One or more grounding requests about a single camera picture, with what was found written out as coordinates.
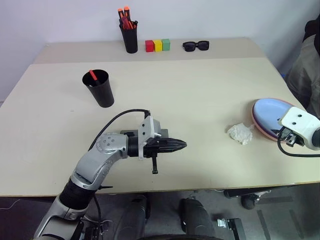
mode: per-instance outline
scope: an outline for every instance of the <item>white paper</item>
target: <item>white paper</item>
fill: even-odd
[[[251,129],[254,127],[253,124],[250,127],[246,127],[243,123],[240,123],[233,125],[226,133],[242,145],[246,145],[252,140],[253,135]]]

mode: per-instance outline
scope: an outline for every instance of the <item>sunglasses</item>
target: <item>sunglasses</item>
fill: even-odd
[[[186,52],[193,52],[196,48],[205,51],[209,49],[209,41],[186,41],[182,44],[182,47],[184,47]]]

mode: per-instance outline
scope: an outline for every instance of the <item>toy block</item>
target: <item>toy block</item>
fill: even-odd
[[[169,39],[162,39],[162,51],[169,51],[170,50],[170,40]]]
[[[154,41],[152,40],[146,40],[145,41],[145,51],[147,53],[153,52],[155,49]]]
[[[162,51],[162,41],[161,40],[153,40],[154,43],[154,51],[161,52]]]

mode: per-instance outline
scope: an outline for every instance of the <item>black cable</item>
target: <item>black cable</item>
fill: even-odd
[[[85,221],[85,222],[88,222],[88,223],[91,223],[91,224],[95,225],[96,227],[99,227],[97,223],[95,223],[95,222],[93,222],[93,221],[91,221],[91,220],[83,219],[83,218],[82,218],[81,221]]]
[[[93,200],[95,202],[95,205],[96,205],[96,209],[98,210],[98,222],[99,222],[99,231],[100,231],[100,235],[101,235],[101,239],[103,240],[104,237],[103,237],[103,230],[101,229],[101,209],[100,209],[100,205],[99,205],[99,202],[98,202],[98,199],[96,197],[96,195],[93,196]]]
[[[320,157],[320,154],[295,154],[295,153],[289,153],[289,152],[285,151],[281,146],[281,135],[282,135],[282,132],[284,131],[284,129],[285,129],[285,127],[281,128],[279,135],[278,135],[278,140],[277,140],[278,148],[280,149],[280,151],[282,153],[284,153],[285,155],[288,155],[290,157],[299,157],[299,158],[319,158]]]
[[[126,110],[126,111],[123,111],[121,113],[119,113],[118,115],[116,115],[114,118],[112,118],[103,128],[102,130],[98,133],[98,135],[95,137],[95,139],[93,140],[93,142],[91,143],[90,147],[89,147],[89,150],[90,151],[97,139],[101,136],[101,134],[107,129],[107,127],[110,126],[110,124],[112,124],[117,118],[119,118],[120,116],[124,115],[124,114],[127,114],[127,113],[132,113],[132,112],[143,112],[144,113],[144,118],[146,118],[147,116],[150,116],[150,111],[149,110],[145,110],[145,109],[129,109],[129,110]]]

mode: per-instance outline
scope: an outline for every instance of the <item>plate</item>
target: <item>plate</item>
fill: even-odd
[[[252,120],[257,129],[259,129],[268,138],[277,141],[278,137],[272,130],[280,130],[281,125],[278,119],[293,105],[289,102],[276,98],[262,98],[255,102],[252,107]]]

